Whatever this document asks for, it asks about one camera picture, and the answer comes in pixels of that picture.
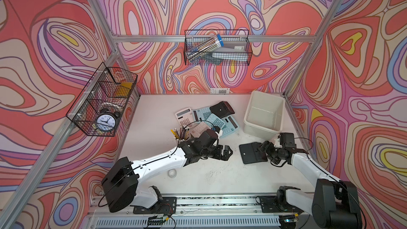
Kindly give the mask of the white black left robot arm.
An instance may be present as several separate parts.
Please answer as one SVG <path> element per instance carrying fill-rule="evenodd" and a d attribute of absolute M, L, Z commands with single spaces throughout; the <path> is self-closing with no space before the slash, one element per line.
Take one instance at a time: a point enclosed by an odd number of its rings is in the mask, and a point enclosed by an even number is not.
<path fill-rule="evenodd" d="M 120 158 L 101 182 L 109 212 L 116 213 L 128 206 L 151 208 L 161 201 L 156 186 L 139 186 L 153 177 L 200 160 L 228 161 L 233 151 L 228 145 L 219 144 L 222 133 L 218 127 L 207 129 L 199 137 L 178 141 L 175 148 L 148 159 Z"/>

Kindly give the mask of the black calculator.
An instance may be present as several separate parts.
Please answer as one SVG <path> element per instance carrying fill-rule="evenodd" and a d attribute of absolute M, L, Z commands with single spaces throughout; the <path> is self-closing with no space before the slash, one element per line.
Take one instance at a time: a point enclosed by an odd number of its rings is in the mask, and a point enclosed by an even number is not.
<path fill-rule="evenodd" d="M 262 143 L 253 142 L 239 145 L 239 151 L 243 164 L 255 164 L 267 162 L 268 158 L 265 151 L 262 149 Z"/>

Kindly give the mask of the white plastic storage box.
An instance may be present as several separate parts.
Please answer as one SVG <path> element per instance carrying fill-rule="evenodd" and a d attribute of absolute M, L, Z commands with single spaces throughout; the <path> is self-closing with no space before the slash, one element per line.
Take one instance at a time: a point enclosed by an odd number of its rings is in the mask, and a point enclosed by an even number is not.
<path fill-rule="evenodd" d="M 272 140 L 282 131 L 284 108 L 284 98 L 252 91 L 244 116 L 244 133 L 263 140 Z"/>

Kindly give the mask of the pink calculator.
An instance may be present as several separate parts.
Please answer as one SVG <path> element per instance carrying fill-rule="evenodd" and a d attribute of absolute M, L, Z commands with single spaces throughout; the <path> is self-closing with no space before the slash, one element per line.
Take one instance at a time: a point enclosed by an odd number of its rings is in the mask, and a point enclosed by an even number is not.
<path fill-rule="evenodd" d="M 190 131 L 190 135 L 193 138 L 198 138 L 203 132 L 211 128 L 211 124 L 208 125 L 206 122 L 201 122 Z"/>

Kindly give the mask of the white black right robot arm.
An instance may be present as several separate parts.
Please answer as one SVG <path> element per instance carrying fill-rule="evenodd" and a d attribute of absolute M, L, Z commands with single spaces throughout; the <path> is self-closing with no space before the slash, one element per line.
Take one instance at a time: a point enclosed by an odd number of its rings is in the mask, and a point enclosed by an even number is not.
<path fill-rule="evenodd" d="M 284 211 L 296 207 L 313 217 L 322 229 L 365 229 L 367 218 L 359 203 L 356 186 L 343 181 L 318 165 L 309 152 L 297 148 L 292 133 L 279 134 L 279 147 L 263 142 L 258 152 L 281 168 L 288 164 L 297 169 L 314 187 L 312 194 L 299 188 L 281 186 L 274 203 Z"/>

